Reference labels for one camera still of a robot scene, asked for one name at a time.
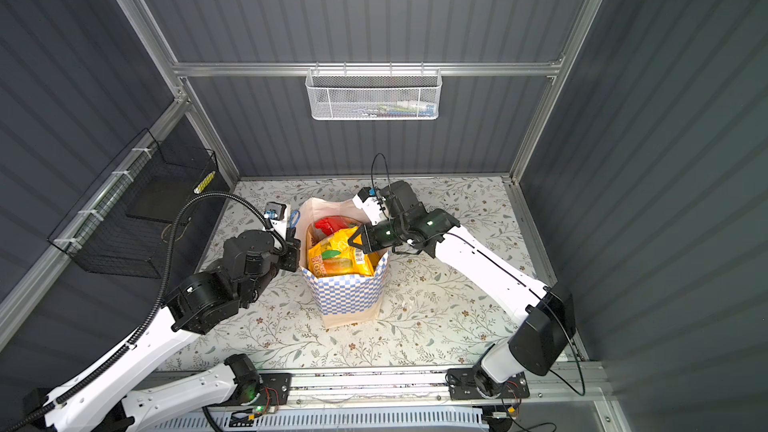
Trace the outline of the yellow snack bag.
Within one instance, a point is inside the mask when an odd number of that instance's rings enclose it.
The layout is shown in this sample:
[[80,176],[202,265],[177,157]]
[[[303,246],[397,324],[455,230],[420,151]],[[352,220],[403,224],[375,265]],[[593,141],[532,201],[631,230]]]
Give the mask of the yellow snack bag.
[[316,278],[345,275],[373,277],[377,259],[352,248],[347,241],[356,228],[344,229],[314,245],[307,253],[307,268]]

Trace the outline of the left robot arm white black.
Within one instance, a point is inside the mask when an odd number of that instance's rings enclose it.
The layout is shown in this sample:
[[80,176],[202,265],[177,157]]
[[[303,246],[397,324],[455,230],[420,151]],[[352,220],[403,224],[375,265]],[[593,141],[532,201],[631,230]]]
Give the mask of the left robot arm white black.
[[38,431],[147,431],[196,409],[248,407],[263,414],[279,403],[247,355],[234,354],[196,375],[162,386],[139,384],[175,352],[256,302],[279,270],[298,268],[294,229],[279,254],[265,230],[226,240],[224,254],[163,300],[152,320],[70,381],[24,399],[22,425]]

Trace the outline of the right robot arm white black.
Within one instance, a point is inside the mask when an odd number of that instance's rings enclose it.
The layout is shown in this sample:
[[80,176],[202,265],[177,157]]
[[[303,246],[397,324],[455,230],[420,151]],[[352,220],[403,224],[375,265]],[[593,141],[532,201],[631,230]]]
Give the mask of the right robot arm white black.
[[352,203],[368,221],[348,244],[364,253],[408,245],[462,273],[492,298],[518,328],[488,349],[472,368],[471,383],[483,397],[496,398],[521,373],[547,375],[572,345],[576,333],[571,292],[513,267],[477,240],[449,212],[429,211],[410,184],[397,181],[382,190],[362,188]]

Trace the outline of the red snack bag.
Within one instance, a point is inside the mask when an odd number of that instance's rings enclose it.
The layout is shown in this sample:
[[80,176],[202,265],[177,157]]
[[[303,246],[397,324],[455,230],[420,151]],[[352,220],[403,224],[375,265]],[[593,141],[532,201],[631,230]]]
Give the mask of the red snack bag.
[[338,231],[349,228],[356,228],[359,225],[360,222],[356,219],[341,215],[334,215],[316,220],[313,223],[313,231],[316,232],[319,237],[325,238],[332,236]]

